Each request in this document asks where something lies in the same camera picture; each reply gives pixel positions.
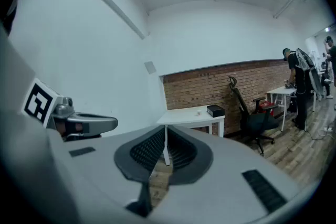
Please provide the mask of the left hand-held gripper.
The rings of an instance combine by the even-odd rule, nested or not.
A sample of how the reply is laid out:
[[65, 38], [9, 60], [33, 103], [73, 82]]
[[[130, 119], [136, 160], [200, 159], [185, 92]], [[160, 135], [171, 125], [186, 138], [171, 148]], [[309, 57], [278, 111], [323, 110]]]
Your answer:
[[[114, 117], [75, 112], [72, 98], [60, 95], [37, 78], [28, 88], [21, 112], [44, 128], [58, 131], [65, 141], [70, 137], [97, 137], [118, 126]], [[76, 124], [71, 122], [82, 124], [83, 136], [76, 135]]]

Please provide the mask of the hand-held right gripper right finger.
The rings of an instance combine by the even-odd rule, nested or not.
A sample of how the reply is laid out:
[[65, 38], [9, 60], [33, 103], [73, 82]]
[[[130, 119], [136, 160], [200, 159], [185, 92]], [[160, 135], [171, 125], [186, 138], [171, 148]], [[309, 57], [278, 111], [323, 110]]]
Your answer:
[[[248, 146], [200, 131], [178, 130], [206, 143], [213, 163], [195, 183], [169, 187], [151, 213], [155, 223], [288, 223], [309, 201], [318, 187], [306, 188]], [[286, 204], [268, 213], [242, 173], [259, 171], [286, 199]]]

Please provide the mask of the person's left hand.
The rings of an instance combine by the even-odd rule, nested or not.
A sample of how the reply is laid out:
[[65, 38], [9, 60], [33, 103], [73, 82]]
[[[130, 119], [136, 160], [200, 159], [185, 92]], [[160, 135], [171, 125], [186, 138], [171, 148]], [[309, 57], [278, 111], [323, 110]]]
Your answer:
[[62, 137], [67, 137], [69, 135], [83, 136], [83, 126], [81, 123], [68, 121], [56, 122], [56, 130], [61, 134]]

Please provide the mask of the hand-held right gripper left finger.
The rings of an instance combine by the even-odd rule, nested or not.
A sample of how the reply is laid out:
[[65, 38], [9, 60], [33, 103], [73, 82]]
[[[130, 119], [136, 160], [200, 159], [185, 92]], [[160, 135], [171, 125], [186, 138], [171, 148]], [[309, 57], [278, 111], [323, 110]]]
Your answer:
[[163, 144], [163, 127], [152, 126], [105, 138], [64, 142], [48, 130], [58, 175], [72, 205], [74, 223], [153, 223], [144, 168]]

